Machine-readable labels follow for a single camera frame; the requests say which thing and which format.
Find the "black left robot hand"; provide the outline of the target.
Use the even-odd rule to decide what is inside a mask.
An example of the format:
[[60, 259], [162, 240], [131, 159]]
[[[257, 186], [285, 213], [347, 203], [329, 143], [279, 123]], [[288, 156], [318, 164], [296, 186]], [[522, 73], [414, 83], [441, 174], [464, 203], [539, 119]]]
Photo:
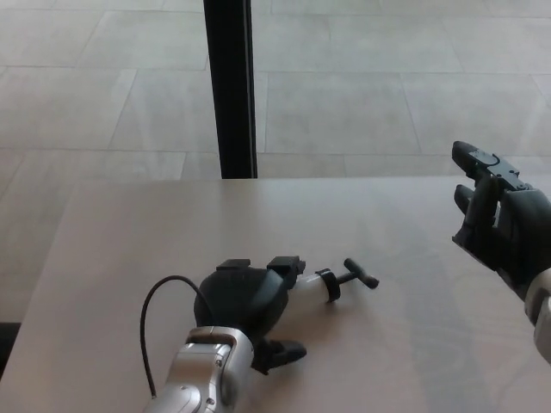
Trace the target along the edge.
[[300, 342], [267, 335], [288, 307], [289, 291], [305, 267], [298, 256], [277, 256], [265, 268], [253, 268], [248, 259], [223, 262], [199, 286], [196, 325], [240, 330], [253, 344], [251, 367], [264, 375], [302, 359], [306, 348]]

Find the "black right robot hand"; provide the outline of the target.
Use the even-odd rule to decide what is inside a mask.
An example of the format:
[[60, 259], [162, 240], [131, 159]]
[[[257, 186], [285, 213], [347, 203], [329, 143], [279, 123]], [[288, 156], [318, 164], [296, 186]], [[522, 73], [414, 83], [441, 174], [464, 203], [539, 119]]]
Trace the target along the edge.
[[452, 159], [474, 181], [473, 189], [455, 188], [464, 218], [453, 242], [525, 300], [531, 282], [550, 269], [549, 198], [508, 161], [474, 145], [455, 141]]

